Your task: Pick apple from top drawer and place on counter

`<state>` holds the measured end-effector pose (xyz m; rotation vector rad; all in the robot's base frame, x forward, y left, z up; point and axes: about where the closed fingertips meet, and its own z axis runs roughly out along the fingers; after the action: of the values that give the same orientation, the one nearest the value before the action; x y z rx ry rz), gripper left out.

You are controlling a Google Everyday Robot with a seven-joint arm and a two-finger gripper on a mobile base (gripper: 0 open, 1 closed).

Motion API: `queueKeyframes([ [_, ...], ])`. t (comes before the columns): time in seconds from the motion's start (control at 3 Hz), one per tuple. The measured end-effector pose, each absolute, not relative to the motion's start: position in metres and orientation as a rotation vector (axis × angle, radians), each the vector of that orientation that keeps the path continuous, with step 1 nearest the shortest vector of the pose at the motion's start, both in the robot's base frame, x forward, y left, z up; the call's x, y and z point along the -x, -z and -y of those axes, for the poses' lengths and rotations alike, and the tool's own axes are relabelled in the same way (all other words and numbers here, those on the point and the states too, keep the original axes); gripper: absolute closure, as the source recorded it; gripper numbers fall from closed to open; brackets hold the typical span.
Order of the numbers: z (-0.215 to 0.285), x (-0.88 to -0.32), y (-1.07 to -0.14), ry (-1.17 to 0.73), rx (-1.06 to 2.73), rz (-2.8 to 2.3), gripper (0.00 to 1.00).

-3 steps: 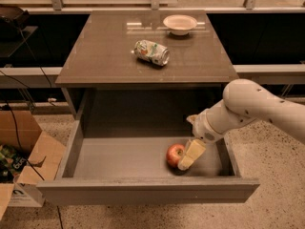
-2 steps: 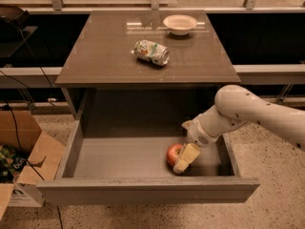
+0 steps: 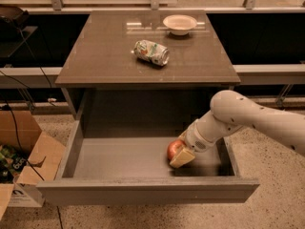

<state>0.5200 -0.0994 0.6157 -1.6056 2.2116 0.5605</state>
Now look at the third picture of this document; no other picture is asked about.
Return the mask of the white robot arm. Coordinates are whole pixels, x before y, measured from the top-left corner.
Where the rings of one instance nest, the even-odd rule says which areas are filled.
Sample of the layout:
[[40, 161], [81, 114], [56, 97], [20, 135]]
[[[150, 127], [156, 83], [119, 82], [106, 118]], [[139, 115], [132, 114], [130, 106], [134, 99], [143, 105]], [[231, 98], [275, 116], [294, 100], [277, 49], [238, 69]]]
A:
[[256, 104], [246, 96], [225, 90], [215, 94], [210, 110], [196, 119], [168, 146], [170, 165], [179, 168], [242, 127], [249, 127], [305, 156], [305, 116]]

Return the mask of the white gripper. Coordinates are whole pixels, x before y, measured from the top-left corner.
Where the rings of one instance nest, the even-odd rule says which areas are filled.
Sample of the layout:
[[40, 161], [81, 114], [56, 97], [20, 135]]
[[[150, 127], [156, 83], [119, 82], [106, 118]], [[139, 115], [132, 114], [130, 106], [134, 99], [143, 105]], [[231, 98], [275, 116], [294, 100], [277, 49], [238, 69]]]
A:
[[199, 120], [193, 122], [186, 131], [181, 133], [178, 139], [184, 140], [187, 147], [181, 147], [170, 161], [170, 165], [174, 168], [180, 168], [181, 166], [194, 160], [195, 155], [193, 152], [203, 153], [208, 151], [214, 146], [214, 142], [206, 139], [201, 133], [199, 133]]

